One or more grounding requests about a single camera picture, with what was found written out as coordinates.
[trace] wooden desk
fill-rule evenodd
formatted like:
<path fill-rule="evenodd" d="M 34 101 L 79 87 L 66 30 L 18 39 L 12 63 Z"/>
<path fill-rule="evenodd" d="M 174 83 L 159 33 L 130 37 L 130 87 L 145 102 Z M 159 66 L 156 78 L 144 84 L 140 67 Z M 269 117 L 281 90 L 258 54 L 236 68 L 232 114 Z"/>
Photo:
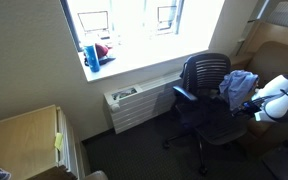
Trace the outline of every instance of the wooden desk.
<path fill-rule="evenodd" d="M 61 151 L 54 146 L 58 132 L 63 134 Z M 74 138 L 65 115 L 54 105 L 4 119 L 0 121 L 0 167 L 16 180 L 84 178 Z"/>

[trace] black office chair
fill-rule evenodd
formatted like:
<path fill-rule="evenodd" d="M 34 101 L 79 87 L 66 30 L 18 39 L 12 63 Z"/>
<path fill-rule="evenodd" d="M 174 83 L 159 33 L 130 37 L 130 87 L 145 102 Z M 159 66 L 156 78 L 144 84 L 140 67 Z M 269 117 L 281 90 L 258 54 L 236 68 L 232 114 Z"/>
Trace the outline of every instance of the black office chair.
<path fill-rule="evenodd" d="M 186 135 L 193 135 L 199 142 L 200 174 L 206 175 L 202 155 L 202 138 L 213 145 L 225 145 L 246 133 L 245 117 L 234 117 L 219 95 L 219 84 L 230 73 L 230 60 L 218 53 L 206 53 L 190 57 L 183 67 L 183 86 L 175 86 L 176 100 L 171 112 L 177 112 L 187 131 L 168 138 L 169 142 Z"/>

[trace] white radiator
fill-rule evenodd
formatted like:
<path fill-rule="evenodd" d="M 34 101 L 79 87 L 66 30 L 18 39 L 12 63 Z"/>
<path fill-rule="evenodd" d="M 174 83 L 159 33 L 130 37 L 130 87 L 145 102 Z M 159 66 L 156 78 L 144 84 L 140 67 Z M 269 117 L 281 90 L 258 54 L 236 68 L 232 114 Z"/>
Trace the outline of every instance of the white radiator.
<path fill-rule="evenodd" d="M 182 85 L 180 72 L 105 93 L 118 134 L 170 110 L 172 87 Z"/>

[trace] wall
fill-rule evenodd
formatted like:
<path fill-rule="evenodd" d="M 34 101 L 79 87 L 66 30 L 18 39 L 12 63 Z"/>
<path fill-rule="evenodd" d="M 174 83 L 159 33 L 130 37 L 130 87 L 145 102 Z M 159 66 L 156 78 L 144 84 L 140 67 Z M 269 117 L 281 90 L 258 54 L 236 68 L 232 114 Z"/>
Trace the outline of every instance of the wall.
<path fill-rule="evenodd" d="M 211 51 L 230 53 L 255 4 L 226 0 Z M 84 140 L 112 128 L 104 92 L 179 70 L 186 58 L 87 84 L 59 1 L 0 0 L 0 119 L 56 104 Z"/>
<path fill-rule="evenodd" d="M 226 0 L 218 20 L 210 50 L 233 55 L 247 21 L 258 0 Z"/>
<path fill-rule="evenodd" d="M 283 2 L 283 1 L 288 1 L 288 0 L 270 0 L 267 4 L 265 10 L 263 11 L 263 15 L 261 17 L 261 20 L 265 21 L 270 16 L 272 11 L 274 11 L 274 9 L 278 5 L 278 3 Z"/>

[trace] blue fabric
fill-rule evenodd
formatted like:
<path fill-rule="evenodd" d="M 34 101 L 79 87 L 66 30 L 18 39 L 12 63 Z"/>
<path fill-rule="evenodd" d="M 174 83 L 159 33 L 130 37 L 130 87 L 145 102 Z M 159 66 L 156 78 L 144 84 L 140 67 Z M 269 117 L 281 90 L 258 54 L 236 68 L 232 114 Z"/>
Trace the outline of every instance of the blue fabric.
<path fill-rule="evenodd" d="M 244 101 L 245 96 L 255 87 L 257 80 L 257 74 L 244 70 L 235 70 L 225 75 L 219 88 L 231 111 Z"/>

